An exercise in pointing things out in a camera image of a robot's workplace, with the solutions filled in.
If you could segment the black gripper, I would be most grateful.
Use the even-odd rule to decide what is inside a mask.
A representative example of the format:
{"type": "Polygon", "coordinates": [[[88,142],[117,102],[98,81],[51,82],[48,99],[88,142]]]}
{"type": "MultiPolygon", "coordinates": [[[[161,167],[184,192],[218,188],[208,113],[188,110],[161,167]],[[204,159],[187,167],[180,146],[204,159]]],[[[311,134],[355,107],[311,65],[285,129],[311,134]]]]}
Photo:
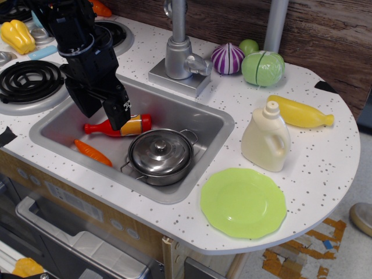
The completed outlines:
{"type": "Polygon", "coordinates": [[[116,77],[119,66],[112,46],[63,50],[67,60],[61,65],[66,88],[80,111],[88,118],[101,107],[113,130],[120,130],[131,119],[131,103],[124,85],[116,77]]]}

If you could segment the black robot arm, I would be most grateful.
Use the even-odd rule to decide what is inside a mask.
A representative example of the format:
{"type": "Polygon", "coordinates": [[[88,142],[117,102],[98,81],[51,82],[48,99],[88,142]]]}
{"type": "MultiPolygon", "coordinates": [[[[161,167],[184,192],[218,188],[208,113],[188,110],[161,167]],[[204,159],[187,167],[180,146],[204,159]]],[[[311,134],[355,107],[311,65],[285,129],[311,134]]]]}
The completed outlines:
{"type": "Polygon", "coordinates": [[[110,31],[95,24],[89,1],[27,1],[42,26],[57,42],[67,60],[60,70],[77,107],[87,116],[103,108],[112,129],[119,130],[131,118],[130,100],[116,77],[119,66],[110,31]]]}

